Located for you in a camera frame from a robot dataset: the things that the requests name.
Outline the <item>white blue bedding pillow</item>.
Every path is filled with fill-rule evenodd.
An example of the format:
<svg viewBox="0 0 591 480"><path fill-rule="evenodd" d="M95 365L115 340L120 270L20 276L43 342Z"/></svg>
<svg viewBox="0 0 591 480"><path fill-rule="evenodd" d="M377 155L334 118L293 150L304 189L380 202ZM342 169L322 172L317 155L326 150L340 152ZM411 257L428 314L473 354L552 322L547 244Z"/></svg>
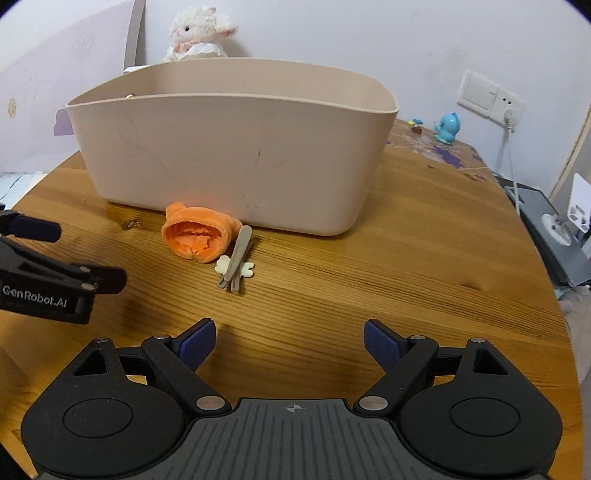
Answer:
<svg viewBox="0 0 591 480"><path fill-rule="evenodd" d="M46 174L2 172L0 175L0 203L6 209L12 209L30 190L32 190Z"/></svg>

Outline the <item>pink purple headboard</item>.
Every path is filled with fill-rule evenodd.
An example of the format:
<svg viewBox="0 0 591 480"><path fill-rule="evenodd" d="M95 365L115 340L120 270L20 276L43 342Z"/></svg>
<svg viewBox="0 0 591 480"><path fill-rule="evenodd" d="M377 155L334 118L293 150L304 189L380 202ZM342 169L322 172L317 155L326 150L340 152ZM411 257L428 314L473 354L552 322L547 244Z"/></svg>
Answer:
<svg viewBox="0 0 591 480"><path fill-rule="evenodd" d="M48 172L77 151L66 111L135 62L141 1L19 1L1 19L1 169Z"/></svg>

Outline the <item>orange fabric pouch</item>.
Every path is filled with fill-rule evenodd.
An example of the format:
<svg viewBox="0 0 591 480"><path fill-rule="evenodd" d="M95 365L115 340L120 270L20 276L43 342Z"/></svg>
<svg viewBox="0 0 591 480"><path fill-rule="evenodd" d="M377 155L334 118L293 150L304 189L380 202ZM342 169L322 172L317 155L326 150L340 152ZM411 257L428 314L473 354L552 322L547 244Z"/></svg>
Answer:
<svg viewBox="0 0 591 480"><path fill-rule="evenodd" d="M165 217L163 241L177 256L199 263L221 257L242 227L242 222L228 214L181 202L167 206Z"/></svg>

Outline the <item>white phone stand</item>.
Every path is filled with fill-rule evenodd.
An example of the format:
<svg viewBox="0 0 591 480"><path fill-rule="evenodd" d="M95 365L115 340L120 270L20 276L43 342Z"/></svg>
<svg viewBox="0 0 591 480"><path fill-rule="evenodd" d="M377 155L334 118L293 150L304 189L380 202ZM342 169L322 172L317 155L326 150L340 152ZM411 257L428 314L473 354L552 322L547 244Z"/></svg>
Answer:
<svg viewBox="0 0 591 480"><path fill-rule="evenodd" d="M579 242L583 254L590 258L590 183L578 173L573 176L567 210L563 214L545 213L541 217L543 228L552 240L564 247Z"/></svg>

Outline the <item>beige plastic storage bin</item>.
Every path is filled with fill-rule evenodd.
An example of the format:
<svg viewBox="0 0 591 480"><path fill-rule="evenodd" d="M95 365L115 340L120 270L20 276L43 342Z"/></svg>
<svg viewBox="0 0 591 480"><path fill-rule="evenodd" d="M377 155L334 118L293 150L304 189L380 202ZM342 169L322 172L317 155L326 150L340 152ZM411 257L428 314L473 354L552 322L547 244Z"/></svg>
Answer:
<svg viewBox="0 0 591 480"><path fill-rule="evenodd" d="M121 75L67 104L102 198L320 236L356 223L399 111L382 83L254 58L155 64L149 77L145 95L124 99Z"/></svg>

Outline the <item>white plush lamb toy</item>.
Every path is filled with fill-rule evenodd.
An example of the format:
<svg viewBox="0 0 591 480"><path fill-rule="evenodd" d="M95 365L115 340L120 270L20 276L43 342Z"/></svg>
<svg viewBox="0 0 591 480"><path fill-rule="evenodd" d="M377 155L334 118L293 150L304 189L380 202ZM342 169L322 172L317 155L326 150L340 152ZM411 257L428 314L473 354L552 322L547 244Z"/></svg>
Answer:
<svg viewBox="0 0 591 480"><path fill-rule="evenodd" d="M226 57L222 42L236 32L238 24L214 6L186 7L172 21L163 62Z"/></svg>

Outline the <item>blue toy figurine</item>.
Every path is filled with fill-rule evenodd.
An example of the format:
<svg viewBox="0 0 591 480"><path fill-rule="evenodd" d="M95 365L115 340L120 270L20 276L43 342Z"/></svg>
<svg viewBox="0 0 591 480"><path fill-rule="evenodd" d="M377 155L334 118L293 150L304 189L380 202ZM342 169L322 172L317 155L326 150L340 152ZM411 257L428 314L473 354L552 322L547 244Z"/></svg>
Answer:
<svg viewBox="0 0 591 480"><path fill-rule="evenodd" d="M461 129L461 121L456 112L444 115L435 125L435 138L440 143L452 145Z"/></svg>

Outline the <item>tiny mushroom figurine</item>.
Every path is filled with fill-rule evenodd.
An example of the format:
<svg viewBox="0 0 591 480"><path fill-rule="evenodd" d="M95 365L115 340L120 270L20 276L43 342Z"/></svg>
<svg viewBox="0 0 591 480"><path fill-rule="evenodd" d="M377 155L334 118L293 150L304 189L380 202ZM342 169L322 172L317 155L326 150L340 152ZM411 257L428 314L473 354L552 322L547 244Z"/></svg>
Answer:
<svg viewBox="0 0 591 480"><path fill-rule="evenodd" d="M423 133L423 124L424 122L418 118L408 121L408 126L410 126L411 130L418 135Z"/></svg>

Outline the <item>white wall switch socket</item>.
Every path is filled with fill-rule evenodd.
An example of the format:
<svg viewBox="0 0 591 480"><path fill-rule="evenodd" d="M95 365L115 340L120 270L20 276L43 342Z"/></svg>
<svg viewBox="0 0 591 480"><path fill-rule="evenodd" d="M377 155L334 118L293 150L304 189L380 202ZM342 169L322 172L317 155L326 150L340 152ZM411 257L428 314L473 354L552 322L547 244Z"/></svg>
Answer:
<svg viewBox="0 0 591 480"><path fill-rule="evenodd" d="M458 93L457 103L501 126L506 125L506 113L511 113L513 125L522 117L521 98L480 73L466 70Z"/></svg>

